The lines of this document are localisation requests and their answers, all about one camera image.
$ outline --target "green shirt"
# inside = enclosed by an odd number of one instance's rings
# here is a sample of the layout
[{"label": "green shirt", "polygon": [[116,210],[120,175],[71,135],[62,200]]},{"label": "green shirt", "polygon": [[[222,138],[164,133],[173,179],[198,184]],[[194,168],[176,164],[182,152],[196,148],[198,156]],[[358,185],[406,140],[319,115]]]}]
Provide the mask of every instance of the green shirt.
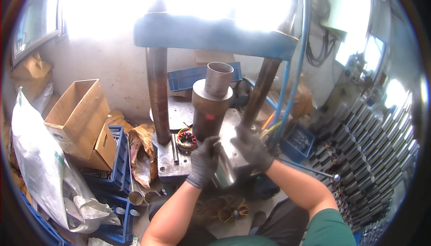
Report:
[{"label": "green shirt", "polygon": [[[355,238],[340,213],[324,209],[311,219],[303,246],[346,245],[355,246]],[[277,246],[261,236],[236,236],[219,239],[209,246]]]}]

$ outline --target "person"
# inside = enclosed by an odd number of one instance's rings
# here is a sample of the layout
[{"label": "person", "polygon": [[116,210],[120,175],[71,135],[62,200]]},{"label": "person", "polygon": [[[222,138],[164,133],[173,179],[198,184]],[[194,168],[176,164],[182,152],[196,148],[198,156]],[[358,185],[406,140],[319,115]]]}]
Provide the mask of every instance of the person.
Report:
[{"label": "person", "polygon": [[189,226],[202,188],[217,169],[218,155],[213,144],[218,140],[219,137],[209,137],[192,152],[192,171],[169,199],[164,197],[160,204],[149,204],[150,224],[141,246],[296,246],[303,238],[307,224],[304,246],[356,245],[352,231],[344,223],[326,186],[274,159],[261,141],[242,127],[237,128],[237,138],[231,139],[231,143],[248,163],[266,173],[289,198],[279,202],[262,225],[253,228],[257,229],[255,235],[216,239],[204,227]]}]

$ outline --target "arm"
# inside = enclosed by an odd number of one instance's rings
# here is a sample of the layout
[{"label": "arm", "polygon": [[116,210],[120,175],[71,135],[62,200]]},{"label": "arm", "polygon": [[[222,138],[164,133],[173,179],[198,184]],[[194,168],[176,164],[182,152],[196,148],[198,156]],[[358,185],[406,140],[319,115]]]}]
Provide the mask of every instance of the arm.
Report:
[{"label": "arm", "polygon": [[324,209],[338,211],[332,193],[317,179],[277,160],[272,162],[266,174],[297,206],[308,211],[310,220]]},{"label": "arm", "polygon": [[305,173],[274,161],[274,157],[265,151],[262,142],[244,128],[237,128],[237,138],[231,139],[231,142],[248,163],[265,172],[297,206],[307,210],[310,220],[323,209],[338,211],[332,193],[324,184]]},{"label": "arm", "polygon": [[218,153],[214,150],[214,143],[219,139],[208,137],[191,153],[191,173],[154,215],[143,235],[141,246],[176,245],[184,237],[197,198],[217,170]]},{"label": "arm", "polygon": [[185,181],[154,215],[143,235],[141,245],[176,245],[187,231],[201,191],[202,189]]}]

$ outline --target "forearm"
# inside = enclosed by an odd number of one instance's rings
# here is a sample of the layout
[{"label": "forearm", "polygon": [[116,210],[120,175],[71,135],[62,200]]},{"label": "forearm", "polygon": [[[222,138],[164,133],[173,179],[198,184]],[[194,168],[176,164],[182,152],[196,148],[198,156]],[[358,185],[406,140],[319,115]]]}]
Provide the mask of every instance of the forearm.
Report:
[{"label": "forearm", "polygon": [[274,160],[266,174],[297,206],[309,212],[310,220],[322,209],[338,209],[326,186],[303,172]]},{"label": "forearm", "polygon": [[187,231],[201,191],[185,181],[154,215],[141,245],[176,245]]}]

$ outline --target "black cable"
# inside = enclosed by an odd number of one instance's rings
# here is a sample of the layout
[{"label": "black cable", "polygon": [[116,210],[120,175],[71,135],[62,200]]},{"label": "black cable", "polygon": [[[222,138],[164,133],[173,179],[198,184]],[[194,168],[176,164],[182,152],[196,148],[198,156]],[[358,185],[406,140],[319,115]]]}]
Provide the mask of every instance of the black cable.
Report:
[{"label": "black cable", "polygon": [[[324,13],[319,13],[313,7],[311,7],[310,8],[310,15],[314,12],[320,18],[328,17],[329,13],[331,11],[331,5],[330,5],[329,1],[328,0],[319,0],[319,2],[323,2],[325,4],[326,11]],[[329,57],[329,55],[331,54],[334,47],[335,47],[335,38],[333,38],[333,39],[331,39],[331,41],[329,41],[329,31],[326,29],[325,35],[323,36],[323,39],[322,39],[322,47],[320,49],[320,54],[316,57],[313,54],[313,51],[311,49],[310,36],[309,36],[308,41],[307,41],[307,47],[306,47],[307,61],[310,63],[310,65],[312,65],[314,67],[320,67],[324,63],[324,61]]]}]

